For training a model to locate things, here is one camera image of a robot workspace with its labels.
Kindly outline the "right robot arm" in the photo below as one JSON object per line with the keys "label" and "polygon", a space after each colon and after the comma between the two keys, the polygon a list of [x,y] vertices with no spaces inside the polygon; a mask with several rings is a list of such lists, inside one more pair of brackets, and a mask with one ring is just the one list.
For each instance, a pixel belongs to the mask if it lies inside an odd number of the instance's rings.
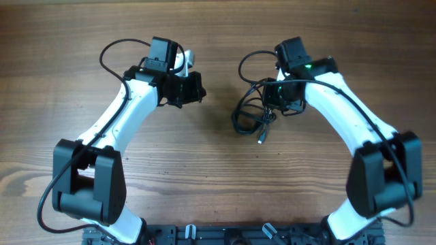
{"label": "right robot arm", "polygon": [[332,57],[314,61],[300,37],[275,46],[276,79],[269,78],[264,103],[284,116],[315,108],[335,129],[352,155],[347,198],[324,218],[320,241],[345,244],[370,226],[422,196],[422,144],[411,131],[399,133],[380,120],[351,91]]}

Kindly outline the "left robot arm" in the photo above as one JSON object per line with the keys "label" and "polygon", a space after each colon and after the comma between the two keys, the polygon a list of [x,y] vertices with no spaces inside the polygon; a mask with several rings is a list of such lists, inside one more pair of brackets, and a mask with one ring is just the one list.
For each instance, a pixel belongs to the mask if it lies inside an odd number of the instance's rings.
{"label": "left robot arm", "polygon": [[121,88],[102,116],[77,140],[60,140],[53,152],[52,181],[37,208],[40,227],[48,195],[57,212],[84,221],[84,244],[154,244],[146,221],[125,205],[122,156],[144,119],[162,106],[181,108],[206,96],[195,55],[169,39],[154,37],[149,55],[119,76]]}

